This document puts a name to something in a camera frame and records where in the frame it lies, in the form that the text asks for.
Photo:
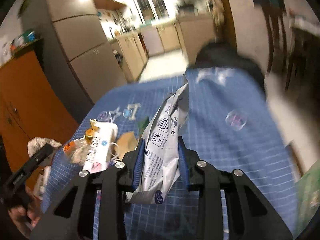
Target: blue tablecloth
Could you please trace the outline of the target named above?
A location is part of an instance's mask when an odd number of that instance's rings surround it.
[[[219,170],[243,170],[271,202],[293,232],[297,216],[297,197],[289,155],[267,109],[262,91],[241,70],[230,70],[227,77],[217,69],[189,69],[189,117],[182,134],[186,147],[198,152],[201,159]],[[118,125],[118,136],[134,131],[137,121],[150,119],[168,93],[174,93],[183,78],[174,77],[113,89],[88,113],[72,137],[80,138],[89,128],[89,119],[107,111]],[[130,120],[127,106],[138,104],[135,120]],[[72,165],[62,149],[54,157],[42,209],[52,197],[81,170]],[[224,195],[224,237],[228,237],[228,220]],[[194,239],[198,192],[187,192],[180,179],[161,205],[132,205],[125,213],[129,240]],[[98,232],[99,200],[96,203],[94,236]]]

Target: wooden shelf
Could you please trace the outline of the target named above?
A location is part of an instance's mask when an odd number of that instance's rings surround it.
[[[105,9],[115,11],[121,9],[126,5],[115,0],[93,0],[97,9]]]

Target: brown paper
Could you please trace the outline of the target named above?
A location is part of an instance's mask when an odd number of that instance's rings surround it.
[[[119,148],[115,147],[115,150],[118,153],[121,161],[127,152],[134,151],[138,145],[138,142],[134,136],[134,132],[132,131],[121,135],[116,143],[119,145]]]

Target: kitchen floor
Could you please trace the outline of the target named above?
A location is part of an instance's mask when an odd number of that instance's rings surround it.
[[[185,73],[187,59],[181,50],[150,57],[139,82],[179,76]],[[283,91],[281,79],[273,73],[266,76],[267,104],[285,145],[292,146],[306,172],[320,156],[320,127],[313,117],[298,107]]]

